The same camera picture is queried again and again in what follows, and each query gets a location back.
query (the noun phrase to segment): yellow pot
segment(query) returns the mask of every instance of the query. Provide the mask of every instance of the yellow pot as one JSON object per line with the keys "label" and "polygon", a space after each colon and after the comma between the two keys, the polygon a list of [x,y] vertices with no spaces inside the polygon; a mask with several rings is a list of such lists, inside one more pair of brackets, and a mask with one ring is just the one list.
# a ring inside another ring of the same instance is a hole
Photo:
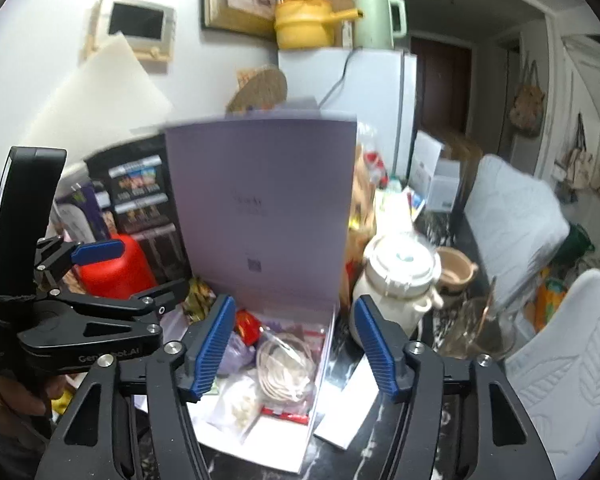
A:
{"label": "yellow pot", "polygon": [[278,47],[318,48],[333,46],[333,26],[362,18],[359,9],[333,12],[329,0],[285,0],[276,5]]}

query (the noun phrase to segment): white pot with lid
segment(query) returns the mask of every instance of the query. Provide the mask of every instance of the white pot with lid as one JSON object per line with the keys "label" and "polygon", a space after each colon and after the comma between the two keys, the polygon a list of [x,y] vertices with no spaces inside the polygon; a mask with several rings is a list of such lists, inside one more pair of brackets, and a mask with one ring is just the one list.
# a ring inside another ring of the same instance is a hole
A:
{"label": "white pot with lid", "polygon": [[[415,232],[376,235],[365,248],[365,269],[353,289],[355,302],[369,294],[382,316],[398,323],[407,335],[432,308],[442,308],[435,289],[442,273],[440,256],[429,241]],[[360,344],[349,315],[353,339]]]}

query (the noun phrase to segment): yellow pot handle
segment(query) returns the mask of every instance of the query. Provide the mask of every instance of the yellow pot handle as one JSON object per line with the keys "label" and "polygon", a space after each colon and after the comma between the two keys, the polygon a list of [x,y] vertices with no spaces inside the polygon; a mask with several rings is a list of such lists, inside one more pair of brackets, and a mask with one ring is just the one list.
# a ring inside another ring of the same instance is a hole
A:
{"label": "yellow pot handle", "polygon": [[345,20],[357,20],[359,18],[362,18],[362,11],[360,9],[347,9],[321,16],[320,21],[323,23],[336,23]]}

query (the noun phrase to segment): open box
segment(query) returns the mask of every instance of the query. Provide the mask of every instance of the open box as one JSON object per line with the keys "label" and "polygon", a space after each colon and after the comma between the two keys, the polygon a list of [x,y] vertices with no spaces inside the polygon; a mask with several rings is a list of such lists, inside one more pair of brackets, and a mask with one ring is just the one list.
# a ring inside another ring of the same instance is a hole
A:
{"label": "open box", "polygon": [[[266,112],[166,130],[171,181],[192,272],[256,316],[325,327],[316,399],[339,308],[356,122]],[[166,340],[182,336],[178,314]],[[299,472],[314,423],[260,416],[244,443],[206,423],[218,396],[189,405],[201,444]]]}

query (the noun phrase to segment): human hand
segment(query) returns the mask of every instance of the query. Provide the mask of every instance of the human hand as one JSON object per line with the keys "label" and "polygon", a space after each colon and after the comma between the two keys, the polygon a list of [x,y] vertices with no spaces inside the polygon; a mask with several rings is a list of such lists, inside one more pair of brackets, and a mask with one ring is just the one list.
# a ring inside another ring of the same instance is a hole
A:
{"label": "human hand", "polygon": [[[65,376],[50,378],[45,383],[45,392],[49,399],[59,399],[66,385]],[[34,396],[22,384],[0,376],[0,396],[8,408],[0,402],[0,434],[22,440],[24,428],[21,420],[10,409],[21,415],[42,416],[46,405],[42,399]]]}

